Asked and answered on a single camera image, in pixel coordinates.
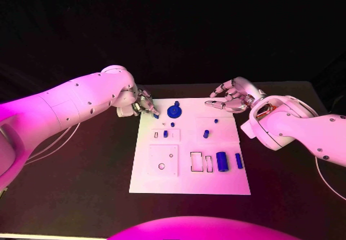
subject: table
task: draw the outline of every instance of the table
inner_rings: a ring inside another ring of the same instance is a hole
[[[268,95],[293,95],[326,113],[308,82],[254,84]],[[202,98],[216,86],[145,87],[156,98]],[[251,196],[128,193],[140,118],[118,118],[111,108],[81,123],[55,154],[23,168],[0,199],[0,233],[107,238],[154,219],[209,216],[304,240],[344,239],[346,203],[320,179],[308,150],[297,141],[269,150],[239,128],[248,112],[233,116]]]

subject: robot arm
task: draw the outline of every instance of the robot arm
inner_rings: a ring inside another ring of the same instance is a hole
[[[137,88],[133,75],[118,65],[0,105],[0,190],[42,141],[111,106],[120,117],[141,111],[160,114],[150,94]]]
[[[213,98],[223,90],[226,102],[206,101],[205,105],[241,113],[251,108],[241,129],[249,138],[258,138],[272,150],[297,139],[311,154],[346,167],[346,117],[318,116],[311,107],[291,96],[267,96],[242,77],[225,82],[212,92]]]

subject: blue object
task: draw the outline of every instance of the blue object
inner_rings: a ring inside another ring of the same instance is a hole
[[[241,159],[241,154],[239,153],[235,154],[235,160],[236,160],[238,168],[242,169],[244,168],[244,163],[242,163],[242,159]]]
[[[209,137],[209,130],[205,130],[203,131],[203,138],[207,139],[207,137]]]
[[[226,172],[229,170],[229,164],[228,164],[226,153],[223,151],[216,153],[216,161],[218,161],[218,171]]]
[[[179,107],[179,101],[174,101],[174,105],[167,108],[167,116],[171,119],[179,118],[182,115],[182,108]]]

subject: cable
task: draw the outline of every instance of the cable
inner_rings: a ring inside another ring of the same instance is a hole
[[[69,129],[71,129],[71,127],[65,130],[63,134],[58,137],[58,139],[52,142],[52,144],[50,144],[42,151],[39,151],[34,155],[32,155],[27,160],[30,160],[30,159],[34,158],[37,155],[40,155],[40,154],[58,143],[58,141],[62,139],[62,137],[63,137],[65,134],[68,133]]]
[[[330,190],[334,192],[334,194],[346,201],[346,198],[337,193],[337,191],[331,188],[331,186],[329,185],[324,177],[323,177],[323,174],[321,174],[321,171],[320,171],[320,167],[318,167],[318,160],[317,160],[317,157],[314,157],[314,160],[316,160],[316,167],[317,167],[317,171],[318,171],[318,175],[320,175],[320,178],[323,180],[323,182],[326,183],[327,187],[330,188]]]
[[[52,154],[63,147],[63,145],[68,143],[69,139],[72,138],[72,136],[73,136],[73,134],[75,134],[75,132],[76,132],[76,130],[78,130],[79,125],[81,125],[81,123],[78,123],[78,125],[76,125],[76,127],[75,127],[75,129],[73,129],[73,132],[72,132],[71,136],[68,137],[66,141],[63,142],[63,144],[62,144],[47,155],[45,155],[45,156],[39,157],[37,159],[29,161],[24,165],[27,165],[27,164],[36,162],[37,160],[43,159],[45,157],[47,157],[49,155],[52,155]]]

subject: robotic hand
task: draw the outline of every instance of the robotic hand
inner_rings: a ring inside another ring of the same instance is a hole
[[[10,184],[42,141],[111,106],[127,117],[158,115],[150,93],[122,66],[81,76],[50,90],[0,104],[0,190]]]
[[[205,105],[231,113],[242,113],[251,108],[248,121],[241,125],[249,138],[257,137],[272,150],[297,139],[317,158],[346,167],[344,116],[318,116],[293,96],[267,96],[244,77],[220,84],[210,98],[223,91],[226,102],[206,101]]]

